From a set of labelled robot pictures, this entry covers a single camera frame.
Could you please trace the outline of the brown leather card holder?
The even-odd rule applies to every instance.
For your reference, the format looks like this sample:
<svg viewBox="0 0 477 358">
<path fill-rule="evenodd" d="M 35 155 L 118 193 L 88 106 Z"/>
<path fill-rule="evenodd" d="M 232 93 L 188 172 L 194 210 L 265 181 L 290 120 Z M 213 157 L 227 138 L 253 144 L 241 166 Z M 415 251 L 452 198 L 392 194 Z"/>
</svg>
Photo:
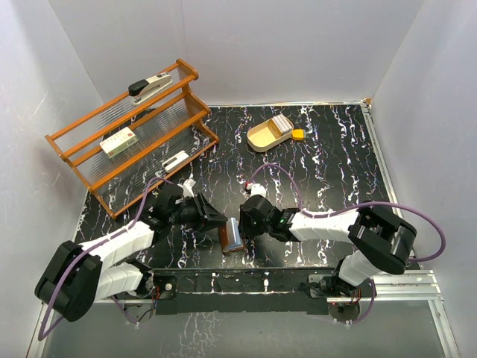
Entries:
<svg viewBox="0 0 477 358">
<path fill-rule="evenodd" d="M 245 249 L 244 240 L 239 232 L 237 218 L 228 219 L 227 223 L 218 229 L 221 249 L 224 254 Z"/>
</svg>

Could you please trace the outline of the stack of credit cards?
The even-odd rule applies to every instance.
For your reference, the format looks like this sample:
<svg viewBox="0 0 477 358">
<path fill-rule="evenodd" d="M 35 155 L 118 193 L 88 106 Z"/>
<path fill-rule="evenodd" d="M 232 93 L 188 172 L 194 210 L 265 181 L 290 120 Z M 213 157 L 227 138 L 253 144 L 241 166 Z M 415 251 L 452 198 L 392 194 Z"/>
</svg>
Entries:
<svg viewBox="0 0 477 358">
<path fill-rule="evenodd" d="M 269 124 L 271 131 L 275 136 L 283 136 L 290 133 L 293 130 L 293 126 L 290 121 L 284 116 L 275 116 L 271 119 Z"/>
</svg>

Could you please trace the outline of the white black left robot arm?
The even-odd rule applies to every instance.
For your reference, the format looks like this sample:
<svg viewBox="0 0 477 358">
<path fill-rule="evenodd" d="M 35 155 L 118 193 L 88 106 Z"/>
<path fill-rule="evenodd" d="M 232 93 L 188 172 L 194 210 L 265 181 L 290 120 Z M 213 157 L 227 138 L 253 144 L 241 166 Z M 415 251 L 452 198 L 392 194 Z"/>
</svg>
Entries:
<svg viewBox="0 0 477 358">
<path fill-rule="evenodd" d="M 149 297 L 154 288 L 151 268 L 132 254 L 154 246 L 175 225 L 198 232 L 223 227 L 227 217 L 202 193 L 167 183 L 155 202 L 138 219 L 101 238 L 77 244 L 62 243 L 39 279 L 34 294 L 67 321 L 82 318 L 96 302 L 126 292 Z"/>
</svg>

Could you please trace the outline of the beige oval tray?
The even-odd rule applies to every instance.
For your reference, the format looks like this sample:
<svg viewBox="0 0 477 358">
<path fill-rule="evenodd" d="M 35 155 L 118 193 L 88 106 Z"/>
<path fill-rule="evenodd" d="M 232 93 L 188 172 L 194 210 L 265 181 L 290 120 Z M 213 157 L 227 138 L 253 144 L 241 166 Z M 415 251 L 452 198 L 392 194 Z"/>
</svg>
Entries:
<svg viewBox="0 0 477 358">
<path fill-rule="evenodd" d="M 292 131 L 280 137 L 274 135 L 274 133 L 271 131 L 269 127 L 269 124 L 272 118 L 251 128 L 247 132 L 247 143 L 255 152 L 259 152 L 259 153 L 266 152 L 272 149 L 273 147 L 275 147 L 276 145 L 279 145 L 280 143 L 291 138 Z"/>
</svg>

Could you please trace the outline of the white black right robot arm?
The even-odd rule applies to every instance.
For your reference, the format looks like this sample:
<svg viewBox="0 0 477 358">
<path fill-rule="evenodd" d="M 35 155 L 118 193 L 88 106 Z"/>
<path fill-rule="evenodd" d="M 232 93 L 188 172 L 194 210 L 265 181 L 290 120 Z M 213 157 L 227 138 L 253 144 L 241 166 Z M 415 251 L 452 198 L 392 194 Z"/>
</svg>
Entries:
<svg viewBox="0 0 477 358">
<path fill-rule="evenodd" d="M 381 271 L 402 274 L 417 236 L 413 225 L 381 205 L 366 203 L 337 215 L 304 213 L 297 208 L 280 210 L 262 195 L 240 206 L 238 228 L 247 238 L 266 233 L 281 242 L 351 242 L 356 251 L 341 259 L 331 275 L 309 284 L 316 295 L 328 297 L 351 296 Z"/>
</svg>

